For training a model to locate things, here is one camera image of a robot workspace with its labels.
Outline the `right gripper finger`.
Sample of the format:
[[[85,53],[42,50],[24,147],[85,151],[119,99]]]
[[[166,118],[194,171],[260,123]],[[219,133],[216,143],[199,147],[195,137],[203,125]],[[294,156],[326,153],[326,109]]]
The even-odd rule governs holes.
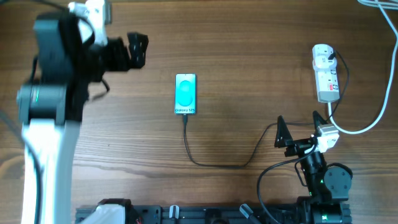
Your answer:
[[[283,116],[277,118],[277,132],[275,136],[274,147],[282,148],[289,147],[293,144],[293,138],[287,127]]]
[[[323,119],[318,111],[313,111],[313,124],[315,128],[315,134],[319,134],[320,129],[327,124],[327,121]]]

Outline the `smartphone with teal screen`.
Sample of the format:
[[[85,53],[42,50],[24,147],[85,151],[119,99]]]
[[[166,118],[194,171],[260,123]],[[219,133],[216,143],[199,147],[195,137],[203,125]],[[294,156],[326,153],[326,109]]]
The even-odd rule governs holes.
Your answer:
[[[195,114],[197,110],[197,76],[180,73],[175,76],[175,114]]]

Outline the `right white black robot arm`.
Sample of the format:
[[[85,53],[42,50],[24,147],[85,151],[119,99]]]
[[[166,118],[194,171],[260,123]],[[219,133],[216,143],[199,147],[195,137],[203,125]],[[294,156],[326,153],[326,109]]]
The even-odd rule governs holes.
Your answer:
[[[282,116],[277,118],[274,146],[285,148],[285,156],[297,156],[304,175],[301,183],[308,189],[308,197],[296,202],[294,223],[353,222],[349,199],[353,172],[340,163],[327,164],[324,153],[333,148],[339,138],[337,128],[313,112],[315,133],[306,139],[294,140]]]

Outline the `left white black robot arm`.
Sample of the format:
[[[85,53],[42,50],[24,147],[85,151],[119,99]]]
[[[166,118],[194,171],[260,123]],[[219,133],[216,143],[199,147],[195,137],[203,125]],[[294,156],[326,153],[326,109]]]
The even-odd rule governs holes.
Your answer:
[[[31,77],[17,93],[21,137],[25,145],[22,223],[69,223],[73,156],[80,135],[88,87],[106,72],[140,69],[148,36],[128,33],[97,42],[98,29],[83,40],[81,17],[68,11],[39,15],[34,31],[39,54]]]

